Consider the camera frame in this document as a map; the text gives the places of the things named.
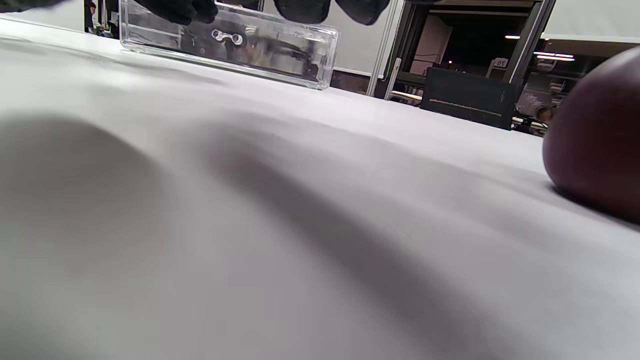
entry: person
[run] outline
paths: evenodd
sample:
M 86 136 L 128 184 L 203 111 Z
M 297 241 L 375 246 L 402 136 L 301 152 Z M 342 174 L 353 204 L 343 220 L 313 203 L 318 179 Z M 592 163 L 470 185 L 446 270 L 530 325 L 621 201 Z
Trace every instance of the person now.
M 99 28 L 101 28 L 102 26 L 100 25 L 100 22 L 98 21 L 98 14 L 95 12 L 95 3 L 92 1 L 91 5 L 89 5 L 90 10 L 91 10 L 91 22 L 93 25 L 93 31 L 96 32 Z
M 546 106 L 543 106 L 536 111 L 536 120 L 543 124 L 549 125 L 551 123 L 552 117 L 553 114 L 551 112 L 551 109 Z
M 105 0 L 104 5 L 107 8 L 107 30 L 114 39 L 120 39 L 120 4 L 118 0 Z
M 93 1 L 84 0 L 84 32 L 91 33 L 93 29 L 93 21 L 91 20 L 91 5 Z

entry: label sign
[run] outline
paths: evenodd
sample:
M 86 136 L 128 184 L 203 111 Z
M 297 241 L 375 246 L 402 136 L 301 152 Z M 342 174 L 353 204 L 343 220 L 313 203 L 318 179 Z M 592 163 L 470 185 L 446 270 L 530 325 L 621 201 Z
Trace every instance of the label sign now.
M 500 67 L 504 69 L 507 67 L 508 64 L 509 64 L 509 59 L 505 59 L 505 58 L 493 59 L 493 67 Z

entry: metal clip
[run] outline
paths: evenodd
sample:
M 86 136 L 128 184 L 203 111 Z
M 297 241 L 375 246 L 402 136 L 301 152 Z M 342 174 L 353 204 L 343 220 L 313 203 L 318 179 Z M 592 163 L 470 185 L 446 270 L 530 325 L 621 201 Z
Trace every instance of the metal clip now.
M 243 39 L 240 34 L 231 35 L 231 34 L 223 33 L 218 29 L 213 29 L 213 31 L 211 32 L 211 37 L 213 37 L 219 42 L 222 42 L 225 39 L 231 39 L 231 42 L 233 42 L 234 45 L 241 45 L 243 43 Z

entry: white table surface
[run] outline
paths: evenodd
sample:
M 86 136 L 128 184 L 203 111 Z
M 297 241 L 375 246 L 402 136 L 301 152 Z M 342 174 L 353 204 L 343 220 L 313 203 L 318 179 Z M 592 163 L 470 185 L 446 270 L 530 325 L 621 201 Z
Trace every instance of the white table surface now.
M 541 139 L 0 20 L 3 358 L 633 359 Z

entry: dark red fruit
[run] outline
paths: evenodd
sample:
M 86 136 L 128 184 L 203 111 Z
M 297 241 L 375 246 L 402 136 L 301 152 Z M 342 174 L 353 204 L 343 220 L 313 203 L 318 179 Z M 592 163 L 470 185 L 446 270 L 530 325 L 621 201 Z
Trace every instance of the dark red fruit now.
M 640 223 L 640 47 L 580 81 L 554 118 L 543 157 L 562 192 Z

